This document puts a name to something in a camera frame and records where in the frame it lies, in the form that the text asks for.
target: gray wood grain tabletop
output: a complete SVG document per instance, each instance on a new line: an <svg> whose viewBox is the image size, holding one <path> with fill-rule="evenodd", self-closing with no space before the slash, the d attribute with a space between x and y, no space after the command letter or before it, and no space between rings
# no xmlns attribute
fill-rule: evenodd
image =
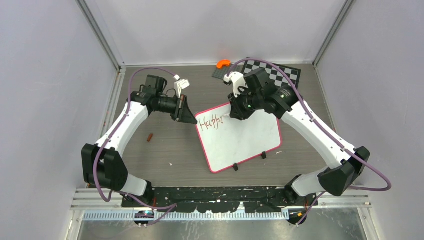
<svg viewBox="0 0 424 240"><path fill-rule="evenodd" d="M311 64L288 65L301 69L299 91L312 110L327 124L330 117L314 68ZM228 102L232 88L222 80L211 77L215 66L172 66L167 69L181 78L189 79L190 87L183 91L193 114ZM128 83L138 68L127 68L116 109L115 118L121 113L127 99ZM138 91L146 76L156 75L169 81L174 79L158 70L138 73L131 91ZM293 128L280 122L282 145L269 153L267 158L257 157L219 173L209 171L196 127L193 124L175 122L169 114L153 112L135 132L123 154L123 161L130 174L151 181L156 187L185 186L284 186L298 174L308 174L325 166L317 151Z"/></svg>

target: red handwriting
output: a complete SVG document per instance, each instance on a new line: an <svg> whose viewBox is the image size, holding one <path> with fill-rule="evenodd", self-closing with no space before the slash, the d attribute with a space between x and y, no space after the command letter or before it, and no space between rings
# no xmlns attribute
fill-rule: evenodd
<svg viewBox="0 0 424 240"><path fill-rule="evenodd" d="M205 127L206 130L209 130L209 129L218 130L220 124L224 124L223 116L218 118L216 114L215 114L215 116L212 115L210 120L206 120L206 117L203 117L203 123L199 119L199 123L200 123L200 128L201 128L202 132L203 132L203 127Z"/></svg>

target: robotic arm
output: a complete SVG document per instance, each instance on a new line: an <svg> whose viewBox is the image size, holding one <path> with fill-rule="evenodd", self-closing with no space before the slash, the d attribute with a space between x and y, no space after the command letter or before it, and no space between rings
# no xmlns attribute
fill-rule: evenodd
<svg viewBox="0 0 424 240"><path fill-rule="evenodd" d="M100 154L100 159L103 161L101 160L97 165L99 185L102 188L136 196L152 194L152 184L129 174L122 160L121 156L131 137L152 112L168 113L172 120L180 123L197 124L196 118L189 109L188 97L181 94L181 89L188 86L188 81L183 79L175 84L177 90L173 97L163 94L166 84L167 81L164 78L148 75L143 89L132 92L131 102L125 104L124 110L107 133L94 145L86 144L82 148L82 170L86 183L95 185L93 166L100 150L99 146L113 135Z"/></svg>
<svg viewBox="0 0 424 240"><path fill-rule="evenodd" d="M347 151L365 162L368 161L370 152L363 146L355 148L338 136L304 101L306 109L312 115L311 119L294 90L290 86L278 88L265 69L258 68L244 76L239 72L232 72L224 77L224 83L233 84L233 93L228 95L231 118L246 120L256 110L263 109L298 131L325 160L327 167L309 174L297 175L286 185L289 201L324 191L334 196L341 196L364 170L365 166ZM332 141L320 127L339 140L344 149Z"/></svg>

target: orange object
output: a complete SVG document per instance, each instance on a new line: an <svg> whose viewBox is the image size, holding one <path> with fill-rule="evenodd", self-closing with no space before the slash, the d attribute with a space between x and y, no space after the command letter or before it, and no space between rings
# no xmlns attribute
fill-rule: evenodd
<svg viewBox="0 0 424 240"><path fill-rule="evenodd" d="M153 133L150 133L150 135L147 138L147 142L150 142L150 140L152 139L152 137L153 137Z"/></svg>
<svg viewBox="0 0 424 240"><path fill-rule="evenodd" d="M216 67L219 68L219 69L222 69L223 66L227 66L228 67L230 65L230 63L231 63L230 60L228 60L228 59L222 59L221 61L219 61L216 64Z"/></svg>

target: white wall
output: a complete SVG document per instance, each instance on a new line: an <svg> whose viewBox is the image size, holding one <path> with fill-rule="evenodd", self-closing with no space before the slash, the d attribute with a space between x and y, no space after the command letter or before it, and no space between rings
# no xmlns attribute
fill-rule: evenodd
<svg viewBox="0 0 424 240"><path fill-rule="evenodd" d="M0 239L60 239L115 76L74 0L0 1Z"/></svg>
<svg viewBox="0 0 424 240"><path fill-rule="evenodd" d="M87 0L126 65L312 62L345 0Z"/></svg>
<svg viewBox="0 0 424 240"><path fill-rule="evenodd" d="M318 66L338 132L393 183L369 194L388 240L424 236L423 26L423 1L356 1ZM359 180L384 186L368 169Z"/></svg>

